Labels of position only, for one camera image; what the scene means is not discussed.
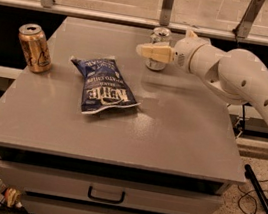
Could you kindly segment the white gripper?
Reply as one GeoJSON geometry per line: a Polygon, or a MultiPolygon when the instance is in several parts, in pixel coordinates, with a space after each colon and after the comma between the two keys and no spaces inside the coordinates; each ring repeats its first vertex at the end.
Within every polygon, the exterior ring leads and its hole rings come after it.
{"type": "Polygon", "coordinates": [[[198,37],[193,30],[188,30],[185,32],[186,37],[175,43],[174,51],[172,47],[157,44],[139,44],[136,46],[136,52],[141,57],[147,57],[148,59],[153,59],[154,61],[159,61],[160,63],[169,64],[173,62],[175,66],[182,70],[190,70],[191,58],[194,53],[205,44],[209,42],[205,38],[198,37]]]}

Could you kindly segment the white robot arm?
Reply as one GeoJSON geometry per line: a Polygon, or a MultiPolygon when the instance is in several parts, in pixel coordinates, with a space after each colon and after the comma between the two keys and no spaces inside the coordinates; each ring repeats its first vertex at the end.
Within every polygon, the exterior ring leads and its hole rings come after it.
{"type": "Polygon", "coordinates": [[[136,46],[136,51],[141,57],[172,63],[196,75],[228,104],[251,104],[268,125],[268,69],[250,51],[237,48],[225,52],[193,31],[187,31],[173,46],[145,43],[136,46]]]}

